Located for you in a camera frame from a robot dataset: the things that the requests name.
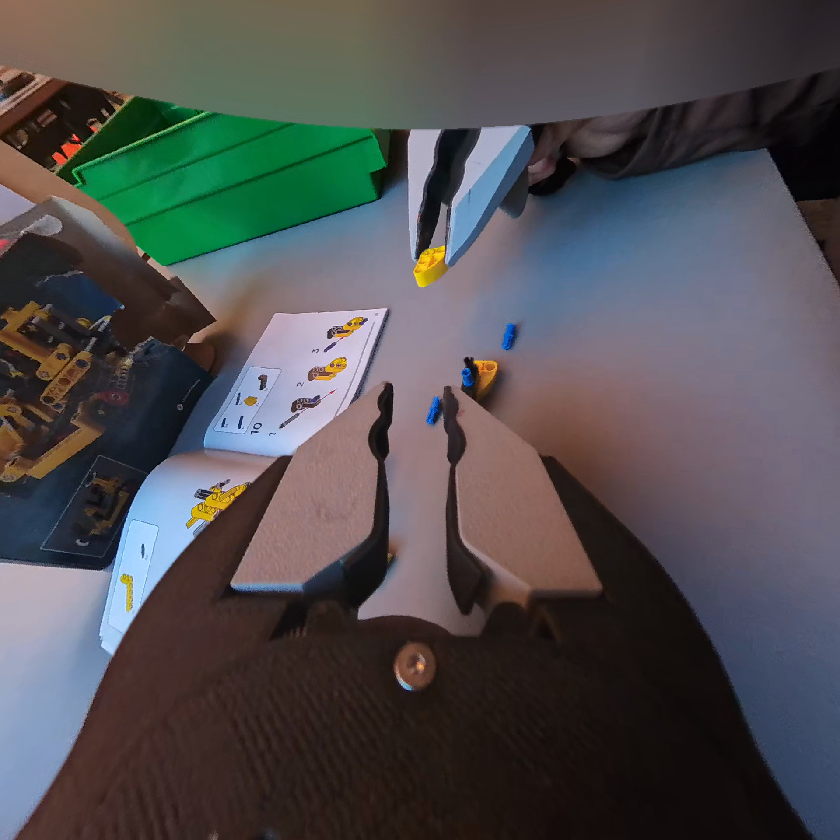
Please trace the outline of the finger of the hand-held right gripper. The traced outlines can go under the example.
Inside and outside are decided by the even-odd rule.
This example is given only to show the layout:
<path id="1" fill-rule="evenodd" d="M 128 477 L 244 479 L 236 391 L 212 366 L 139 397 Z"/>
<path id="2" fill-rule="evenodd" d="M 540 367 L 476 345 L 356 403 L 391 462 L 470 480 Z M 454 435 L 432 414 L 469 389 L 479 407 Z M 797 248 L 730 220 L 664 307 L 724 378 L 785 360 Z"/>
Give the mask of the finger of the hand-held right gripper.
<path id="1" fill-rule="evenodd" d="M 443 207 L 463 181 L 480 129 L 411 129 L 407 139 L 409 247 L 414 260 L 430 248 Z"/>
<path id="2" fill-rule="evenodd" d="M 475 243 L 510 193 L 514 193 L 513 216 L 522 213 L 528 197 L 527 166 L 532 153 L 532 130 L 527 124 L 478 130 L 448 203 L 447 266 L 454 266 Z"/>

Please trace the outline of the person's right forearm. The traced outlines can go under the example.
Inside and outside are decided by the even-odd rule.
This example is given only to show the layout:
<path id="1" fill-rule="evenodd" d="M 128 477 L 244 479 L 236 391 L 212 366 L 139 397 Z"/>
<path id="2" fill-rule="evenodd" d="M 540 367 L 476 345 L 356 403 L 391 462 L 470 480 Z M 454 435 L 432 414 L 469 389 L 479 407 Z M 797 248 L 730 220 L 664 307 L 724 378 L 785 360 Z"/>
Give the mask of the person's right forearm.
<path id="1" fill-rule="evenodd" d="M 803 144 L 838 110 L 839 70 L 598 118 L 568 156 L 611 179 L 661 172 L 717 154 Z"/>

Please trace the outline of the person's right hand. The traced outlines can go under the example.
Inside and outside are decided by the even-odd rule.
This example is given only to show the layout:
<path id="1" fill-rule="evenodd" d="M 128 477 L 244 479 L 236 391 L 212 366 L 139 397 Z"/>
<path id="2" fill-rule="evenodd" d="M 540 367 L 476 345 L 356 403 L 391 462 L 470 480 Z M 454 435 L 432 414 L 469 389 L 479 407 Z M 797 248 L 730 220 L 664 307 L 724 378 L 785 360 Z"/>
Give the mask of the person's right hand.
<path id="1" fill-rule="evenodd" d="M 562 149 L 570 139 L 592 121 L 588 119 L 546 122 L 532 126 L 533 151 L 528 162 L 528 187 L 550 179 L 563 156 Z"/>

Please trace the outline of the lego instruction booklet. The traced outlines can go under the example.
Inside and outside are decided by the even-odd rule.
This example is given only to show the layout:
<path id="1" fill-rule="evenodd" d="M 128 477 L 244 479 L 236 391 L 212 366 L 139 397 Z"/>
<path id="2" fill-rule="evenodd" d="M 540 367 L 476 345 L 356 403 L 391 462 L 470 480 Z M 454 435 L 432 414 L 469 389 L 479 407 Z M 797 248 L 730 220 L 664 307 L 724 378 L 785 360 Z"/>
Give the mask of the lego instruction booklet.
<path id="1" fill-rule="evenodd" d="M 361 390 L 386 309 L 275 314 L 207 426 L 204 448 L 173 455 L 129 508 L 100 625 L 113 655 L 182 552 L 281 456 Z"/>

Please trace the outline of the large green storage bin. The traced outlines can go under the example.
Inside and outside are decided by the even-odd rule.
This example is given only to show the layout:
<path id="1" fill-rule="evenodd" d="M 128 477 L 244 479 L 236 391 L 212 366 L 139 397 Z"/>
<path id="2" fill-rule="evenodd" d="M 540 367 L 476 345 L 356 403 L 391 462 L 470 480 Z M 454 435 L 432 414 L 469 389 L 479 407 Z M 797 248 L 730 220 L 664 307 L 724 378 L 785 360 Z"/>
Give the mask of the large green storage bin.
<path id="1" fill-rule="evenodd" d="M 376 201 L 391 132 L 205 112 L 76 168 L 165 266 Z"/>

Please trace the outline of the dark printed box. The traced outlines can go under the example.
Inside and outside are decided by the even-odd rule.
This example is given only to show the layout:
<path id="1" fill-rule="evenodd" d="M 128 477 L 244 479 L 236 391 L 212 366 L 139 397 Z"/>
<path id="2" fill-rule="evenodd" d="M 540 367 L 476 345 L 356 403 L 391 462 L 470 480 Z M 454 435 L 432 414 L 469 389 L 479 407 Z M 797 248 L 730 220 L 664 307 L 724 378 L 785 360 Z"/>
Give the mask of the dark printed box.
<path id="1" fill-rule="evenodd" d="M 127 99 L 119 92 L 1 66 L 1 140 L 53 171 Z"/>

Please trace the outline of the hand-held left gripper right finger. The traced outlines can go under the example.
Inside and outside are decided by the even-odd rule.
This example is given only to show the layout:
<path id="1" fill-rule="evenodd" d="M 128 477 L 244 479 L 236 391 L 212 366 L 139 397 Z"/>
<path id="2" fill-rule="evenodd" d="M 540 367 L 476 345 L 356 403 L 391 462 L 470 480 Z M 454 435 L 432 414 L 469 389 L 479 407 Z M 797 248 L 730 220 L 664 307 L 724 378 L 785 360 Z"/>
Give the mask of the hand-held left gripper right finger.
<path id="1" fill-rule="evenodd" d="M 444 388 L 449 588 L 462 615 L 595 599 L 603 586 L 537 450 L 467 394 Z"/>

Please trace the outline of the yellow and black lego assembly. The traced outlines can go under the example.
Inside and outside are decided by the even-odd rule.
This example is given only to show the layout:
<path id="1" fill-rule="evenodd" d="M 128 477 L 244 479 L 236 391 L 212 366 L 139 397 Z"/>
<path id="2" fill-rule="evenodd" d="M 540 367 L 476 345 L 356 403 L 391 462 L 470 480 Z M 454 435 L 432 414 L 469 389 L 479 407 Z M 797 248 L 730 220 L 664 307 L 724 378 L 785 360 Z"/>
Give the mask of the yellow and black lego assembly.
<path id="1" fill-rule="evenodd" d="M 461 391 L 480 403 L 491 392 L 499 372 L 498 363 L 493 360 L 464 358 L 461 372 Z"/>

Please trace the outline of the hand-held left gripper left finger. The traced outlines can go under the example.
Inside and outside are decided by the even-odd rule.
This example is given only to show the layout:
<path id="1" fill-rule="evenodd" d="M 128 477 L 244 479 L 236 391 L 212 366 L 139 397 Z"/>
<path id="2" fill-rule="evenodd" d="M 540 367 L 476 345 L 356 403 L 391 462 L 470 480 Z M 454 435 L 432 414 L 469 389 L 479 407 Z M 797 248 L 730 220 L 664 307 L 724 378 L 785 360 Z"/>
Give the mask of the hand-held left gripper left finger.
<path id="1" fill-rule="evenodd" d="M 382 382 L 301 444 L 231 580 L 360 607 L 389 564 L 385 459 L 393 384 Z"/>

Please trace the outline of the small yellow lego piece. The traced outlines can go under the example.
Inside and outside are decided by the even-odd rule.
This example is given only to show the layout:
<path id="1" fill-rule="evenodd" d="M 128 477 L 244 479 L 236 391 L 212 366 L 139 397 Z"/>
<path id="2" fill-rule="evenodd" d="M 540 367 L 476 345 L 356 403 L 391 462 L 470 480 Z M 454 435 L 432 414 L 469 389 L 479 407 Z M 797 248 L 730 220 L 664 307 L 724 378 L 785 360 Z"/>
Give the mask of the small yellow lego piece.
<path id="1" fill-rule="evenodd" d="M 440 279 L 448 270 L 446 246 L 426 248 L 416 260 L 413 275 L 418 287 L 426 288 Z"/>

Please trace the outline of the dark lego set box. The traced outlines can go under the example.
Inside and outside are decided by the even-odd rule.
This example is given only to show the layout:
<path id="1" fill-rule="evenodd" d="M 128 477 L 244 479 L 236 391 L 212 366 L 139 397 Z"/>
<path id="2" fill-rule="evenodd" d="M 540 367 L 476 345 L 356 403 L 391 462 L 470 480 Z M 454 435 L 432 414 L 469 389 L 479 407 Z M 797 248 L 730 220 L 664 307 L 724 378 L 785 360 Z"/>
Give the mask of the dark lego set box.
<path id="1" fill-rule="evenodd" d="M 204 394 L 215 318 L 103 205 L 2 143 L 1 558 L 101 571 Z"/>

